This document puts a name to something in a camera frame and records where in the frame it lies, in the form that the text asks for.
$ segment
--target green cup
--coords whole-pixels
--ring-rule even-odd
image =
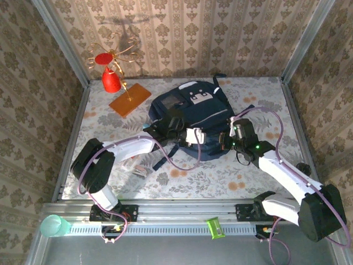
[[[46,237],[63,236],[70,232],[71,224],[63,217],[52,214],[40,224],[40,232]]]

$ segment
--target gray floor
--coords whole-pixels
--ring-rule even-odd
[[[289,246],[291,264],[333,265],[327,240],[314,243],[298,227],[281,227],[279,239]],[[228,236],[211,240],[207,236],[126,236],[118,243],[105,244],[101,237],[52,238],[43,264],[50,265],[265,265],[272,264],[268,243],[253,237]],[[283,247],[274,245],[277,264],[285,264]]]

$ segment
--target gold wire decoration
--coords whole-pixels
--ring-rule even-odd
[[[119,33],[117,32],[114,32],[114,33],[111,33],[110,36],[108,37],[108,40],[112,40],[114,37],[119,37]],[[132,100],[132,98],[130,97],[129,95],[129,92],[127,91],[127,83],[126,81],[124,80],[125,79],[125,73],[123,72],[123,70],[121,69],[120,67],[120,64],[118,62],[119,61],[123,61],[123,62],[135,62],[136,59],[134,59],[133,57],[134,56],[138,56],[138,54],[136,52],[131,52],[128,57],[130,57],[129,60],[126,60],[126,59],[122,59],[121,57],[119,57],[120,55],[126,53],[127,51],[131,50],[133,47],[135,47],[137,44],[138,44],[138,40],[135,38],[135,37],[130,37],[127,39],[127,43],[129,44],[129,47],[126,48],[125,50],[123,51],[119,51],[118,50],[118,47],[119,47],[119,42],[117,41],[117,45],[115,47],[115,49],[110,49],[110,50],[107,50],[105,49],[103,46],[101,46],[99,43],[92,43],[90,44],[88,47],[87,47],[87,50],[88,52],[90,52],[91,54],[93,54],[95,51],[97,51],[99,48],[103,49],[106,53],[110,54],[113,59],[112,61],[109,63],[111,64],[111,67],[110,69],[112,70],[111,72],[109,72],[108,74],[112,74],[112,73],[115,73],[116,70],[119,71],[119,78],[120,78],[120,82],[121,82],[121,85],[122,87],[124,88],[124,90],[126,91],[127,93],[127,96],[129,98],[129,101]],[[87,58],[86,59],[86,64],[88,66],[88,69],[92,69],[95,65],[96,65],[96,62],[95,62],[95,57],[90,57],[90,58]]]

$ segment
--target navy blue backpack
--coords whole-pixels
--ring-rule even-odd
[[[190,124],[191,128],[201,128],[202,132],[206,133],[205,143],[201,145],[201,161],[217,159],[229,151],[222,150],[220,135],[229,134],[228,119],[235,116],[216,76],[213,77],[213,82],[214,84],[205,81],[190,81],[182,84],[153,100],[148,112],[154,122],[164,117],[168,109],[174,107],[183,112],[184,121]],[[179,147],[176,144],[168,156],[172,157],[179,148],[197,158],[197,145]],[[160,168],[166,160],[163,158],[153,169]]]

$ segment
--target patterned wallpaper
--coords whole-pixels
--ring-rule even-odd
[[[336,0],[290,88],[322,181],[353,222],[353,1]]]
[[[23,264],[82,87],[30,1],[0,1],[0,264]]]
[[[72,46],[84,60],[100,43],[140,45],[127,76],[280,76],[318,0],[50,0]],[[100,78],[101,66],[89,70]]]

